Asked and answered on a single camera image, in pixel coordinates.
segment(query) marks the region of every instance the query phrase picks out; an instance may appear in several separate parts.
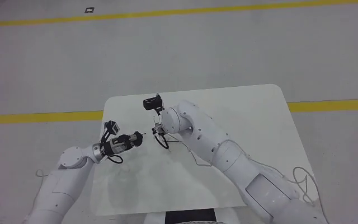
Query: wire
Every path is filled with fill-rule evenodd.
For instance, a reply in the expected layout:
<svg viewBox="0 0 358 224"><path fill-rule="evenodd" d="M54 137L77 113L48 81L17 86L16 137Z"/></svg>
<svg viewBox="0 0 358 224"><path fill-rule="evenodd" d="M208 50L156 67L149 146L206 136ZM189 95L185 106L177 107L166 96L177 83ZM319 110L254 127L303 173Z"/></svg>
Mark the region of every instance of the wire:
<svg viewBox="0 0 358 224"><path fill-rule="evenodd" d="M293 174L293 178L296 180L296 175L295 175L295 171L296 169L301 169L303 171L305 171L306 174L308 174L308 176L311 178L315 188L317 189L317 194L318 194L318 200L319 200L319 205L321 205L321 210L322 210L322 213L323 213L323 216L324 218L326 219L326 222L327 224L329 224L329 221L328 221L328 218L327 218L327 215L326 215L326 212L324 211L324 207L323 207L323 204L322 204L322 201L321 201L321 194L318 190L318 185L317 185L317 182L315 181L315 178L312 176L312 174L310 172L308 172L305 168L303 167L300 167L300 166L296 166L295 168L293 168L292 170L292 174Z"/></svg>
<svg viewBox="0 0 358 224"><path fill-rule="evenodd" d="M186 144L184 144L181 140L177 139L176 137L172 136L171 134L168 134L168 133L167 133L167 135L169 135L170 137L172 137L172 138L174 138L174 139L177 140L177 141L171 141L171 142L180 142L180 143L182 143L182 144L188 149L188 151L191 153L192 157L194 158L195 164L196 164L197 166L207 166L207 167L211 167L211 166L212 166L211 164L198 164L198 163L197 163L197 160L196 160L196 158L195 158L195 156L194 156L194 154L192 153L191 149L190 149Z"/></svg>
<svg viewBox="0 0 358 224"><path fill-rule="evenodd" d="M164 136L161 136L161 137L163 138L164 143L165 143L166 145L163 145L162 142L160 142L160 140L157 138L157 136L154 136L154 138L157 140L157 142L158 142L163 148L165 148L166 150L169 150L169 145L168 145L168 142L167 142L166 138L165 138Z"/></svg>
<svg viewBox="0 0 358 224"><path fill-rule="evenodd" d="M120 158L121 161L120 161L120 162L115 161L115 160L111 159L112 157ZM111 156L108 156L108 157L107 157L107 160L110 160L111 162L114 162L115 164L122 164L122 163L123 163L123 158L122 158L121 156L119 156L119 155L111 155Z"/></svg>
<svg viewBox="0 0 358 224"><path fill-rule="evenodd" d="M28 213L28 215L25 217L25 219L22 221L22 223L24 224L30 217L30 215L32 214L32 212L34 211L34 208L35 208L35 204L36 204L36 200L37 200L37 196L39 196L39 193L40 193L40 190L43 186L43 183L44 183L44 177L45 176L48 176L47 175L44 175L44 171L43 170L36 170L36 173L35 173L35 176L37 176L38 178L41 178L41 184L40 184L40 187L39 189L37 190L36 192L36 195L34 197L34 200L32 201L32 206L31 206L31 209L30 209L30 212Z"/></svg>

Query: white table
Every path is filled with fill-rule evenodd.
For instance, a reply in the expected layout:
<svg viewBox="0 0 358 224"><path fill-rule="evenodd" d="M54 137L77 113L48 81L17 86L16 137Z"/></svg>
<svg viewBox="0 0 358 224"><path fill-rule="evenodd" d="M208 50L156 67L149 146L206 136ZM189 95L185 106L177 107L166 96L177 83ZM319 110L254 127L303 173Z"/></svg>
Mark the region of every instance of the white table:
<svg viewBox="0 0 358 224"><path fill-rule="evenodd" d="M295 166L312 172L282 91L276 85L160 93L164 107L186 99L197 104L254 159L275 166L292 179ZM91 210L95 215L245 206L236 187L217 169L196 166L180 143L170 152L152 137L154 111L143 100L155 94L109 98L103 122L114 120L119 134L146 132L142 146L124 152L121 165L95 166ZM317 194L309 183L309 194Z"/></svg>

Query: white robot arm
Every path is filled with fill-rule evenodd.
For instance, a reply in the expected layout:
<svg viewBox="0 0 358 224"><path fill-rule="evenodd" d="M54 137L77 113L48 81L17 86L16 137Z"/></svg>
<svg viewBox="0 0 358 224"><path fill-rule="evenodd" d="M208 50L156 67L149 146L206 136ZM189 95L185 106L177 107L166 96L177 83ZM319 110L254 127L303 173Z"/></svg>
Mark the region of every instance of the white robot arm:
<svg viewBox="0 0 358 224"><path fill-rule="evenodd" d="M56 169L42 185L27 223L60 224L81 194L93 164L99 164L106 156L110 159L134 146L140 146L143 141L143 135L139 132L130 136L123 134L107 141L111 134L118 133L119 128L112 121L107 122L105 128L107 130L100 143L87 148L71 147L62 153Z"/></svg>
<svg viewBox="0 0 358 224"><path fill-rule="evenodd" d="M200 158L223 172L238 188L248 206L264 221L276 224L327 224L320 211L299 200L298 192L276 171L251 161L228 133L195 104L181 101L162 108L160 96L144 107L161 111L154 133L179 134L183 143Z"/></svg>

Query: yellow line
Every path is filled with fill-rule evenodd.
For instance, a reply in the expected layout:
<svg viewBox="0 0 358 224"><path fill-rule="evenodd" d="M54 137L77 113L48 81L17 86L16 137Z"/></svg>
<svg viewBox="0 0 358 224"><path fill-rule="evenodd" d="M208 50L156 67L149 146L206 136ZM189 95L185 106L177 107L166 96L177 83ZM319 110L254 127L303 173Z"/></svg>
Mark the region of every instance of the yellow line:
<svg viewBox="0 0 358 224"><path fill-rule="evenodd" d="M288 102L287 104L291 113L358 110L358 100ZM102 116L102 110L46 114L10 114L0 115L0 124L78 122L84 120L102 120Z"/></svg>
<svg viewBox="0 0 358 224"><path fill-rule="evenodd" d="M102 120L103 111L82 111L46 114L0 115L0 124L77 122L82 120Z"/></svg>
<svg viewBox="0 0 358 224"><path fill-rule="evenodd" d="M108 15L93 16L74 16L67 18L41 18L37 20L19 20L19 21L0 21L0 26L19 26L19 25L36 25L36 24L54 24L57 22L81 22L94 20L114 20L121 18L140 18L150 16L170 16L170 15L186 15L199 13L214 12L233 12L233 11L251 11L251 10L271 10L279 8L297 8L311 6L330 6L337 4L357 4L358 0L318 0L307 2L284 2L274 4L256 4L251 6L224 6L213 8L190 8L185 10L164 10L153 12L134 12Z"/></svg>
<svg viewBox="0 0 358 224"><path fill-rule="evenodd" d="M338 110L358 110L358 100L333 100L316 102L288 102L291 113Z"/></svg>

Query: gray floor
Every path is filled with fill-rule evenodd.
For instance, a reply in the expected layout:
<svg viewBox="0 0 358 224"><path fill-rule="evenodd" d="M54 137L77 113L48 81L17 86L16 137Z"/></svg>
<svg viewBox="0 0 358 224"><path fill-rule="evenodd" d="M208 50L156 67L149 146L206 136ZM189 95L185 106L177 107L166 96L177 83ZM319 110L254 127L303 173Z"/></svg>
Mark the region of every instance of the gray floor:
<svg viewBox="0 0 358 224"><path fill-rule="evenodd" d="M0 1L16 20L272 1ZM357 5L0 27L0 114L101 110L107 98L200 88L279 85L287 101L358 98ZM358 223L358 111L293 114L328 217ZM70 146L98 140L100 121L0 125L0 223L20 223ZM64 223L140 224L95 217L91 180ZM243 223L259 223L248 208Z"/></svg>

